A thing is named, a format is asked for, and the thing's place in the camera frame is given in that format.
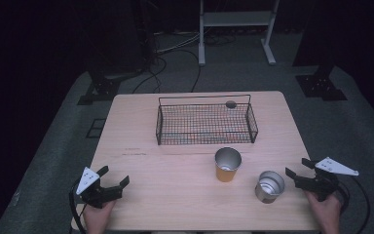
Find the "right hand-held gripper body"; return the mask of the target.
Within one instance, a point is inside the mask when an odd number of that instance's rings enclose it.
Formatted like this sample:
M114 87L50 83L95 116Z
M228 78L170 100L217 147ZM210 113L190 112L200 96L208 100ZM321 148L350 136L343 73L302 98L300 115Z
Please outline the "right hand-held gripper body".
M337 175L358 176L359 172L330 157L312 162L316 164L312 169L315 171L315 176L303 177L298 175L297 178L293 180L295 187L316 193L320 202L324 201L328 195L338 191L343 200L347 202L349 200L349 193L341 187Z

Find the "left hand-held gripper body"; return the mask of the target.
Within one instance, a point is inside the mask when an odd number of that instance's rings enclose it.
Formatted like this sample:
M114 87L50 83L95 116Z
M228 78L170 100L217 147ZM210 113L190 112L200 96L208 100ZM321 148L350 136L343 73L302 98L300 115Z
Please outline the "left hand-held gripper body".
M85 167L79 179L76 194L88 205L101 209L104 203L121 199L123 189L120 183L113 187L102 187L101 177L88 167Z

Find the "silver metal cup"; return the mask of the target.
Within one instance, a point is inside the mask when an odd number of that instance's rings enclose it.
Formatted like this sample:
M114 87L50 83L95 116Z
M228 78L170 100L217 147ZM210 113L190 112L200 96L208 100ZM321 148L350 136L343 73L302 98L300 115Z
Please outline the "silver metal cup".
M284 192L285 182L280 174L266 171L260 174L255 186L255 195L264 204L271 204Z

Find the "orange cup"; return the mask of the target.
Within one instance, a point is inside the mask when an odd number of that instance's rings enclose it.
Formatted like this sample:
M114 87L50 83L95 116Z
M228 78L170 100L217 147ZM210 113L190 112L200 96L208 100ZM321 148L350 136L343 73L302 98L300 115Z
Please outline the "orange cup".
M222 182L232 181L242 164L242 155L231 147L220 148L214 156L216 177Z

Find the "black wire basket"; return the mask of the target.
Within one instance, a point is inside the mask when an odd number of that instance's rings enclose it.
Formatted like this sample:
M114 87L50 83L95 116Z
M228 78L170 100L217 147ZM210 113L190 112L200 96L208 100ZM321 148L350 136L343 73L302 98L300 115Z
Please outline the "black wire basket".
M227 108L229 100L236 108ZM258 135L251 95L159 97L159 145L254 143Z

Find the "person's left hand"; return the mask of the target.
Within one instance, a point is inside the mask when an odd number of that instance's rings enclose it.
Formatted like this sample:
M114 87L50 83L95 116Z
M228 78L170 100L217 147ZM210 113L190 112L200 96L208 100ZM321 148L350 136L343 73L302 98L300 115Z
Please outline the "person's left hand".
M104 234L115 205L116 202L111 201L105 203L101 209L92 206L87 206L84 209L87 234Z

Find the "person's right hand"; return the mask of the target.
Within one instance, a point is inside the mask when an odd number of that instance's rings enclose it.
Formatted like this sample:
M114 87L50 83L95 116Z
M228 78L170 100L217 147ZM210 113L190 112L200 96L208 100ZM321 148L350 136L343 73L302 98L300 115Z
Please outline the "person's right hand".
M317 194L304 192L322 234L340 234L341 203L334 194L320 202Z

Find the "black metal stand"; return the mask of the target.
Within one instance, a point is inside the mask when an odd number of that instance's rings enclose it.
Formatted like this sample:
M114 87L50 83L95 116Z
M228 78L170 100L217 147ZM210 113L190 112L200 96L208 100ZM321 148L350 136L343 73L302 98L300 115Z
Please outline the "black metal stand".
M142 68L119 66L100 53L86 58L86 68L91 78L87 91L79 98L78 105L91 105L95 101L112 100L122 82L140 75Z
M302 36L294 66L316 65L313 74L297 75L296 80L307 98L346 100L343 92L330 79L335 62L332 54L329 19L326 0L315 0Z

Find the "white metal table frame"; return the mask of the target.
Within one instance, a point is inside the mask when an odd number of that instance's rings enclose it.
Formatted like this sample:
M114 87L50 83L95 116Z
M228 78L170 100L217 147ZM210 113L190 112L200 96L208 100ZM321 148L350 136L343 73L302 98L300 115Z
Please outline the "white metal table frame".
M198 45L198 64L206 64L206 46L205 29L211 27L236 27L236 26L266 26L267 33L261 39L261 45L264 50L267 62L275 65L276 59L270 47L271 36L273 33L276 17L278 13L280 0L274 0L270 11L255 12L221 12L211 13L204 9L204 0L200 1L200 20L199 20L199 45Z

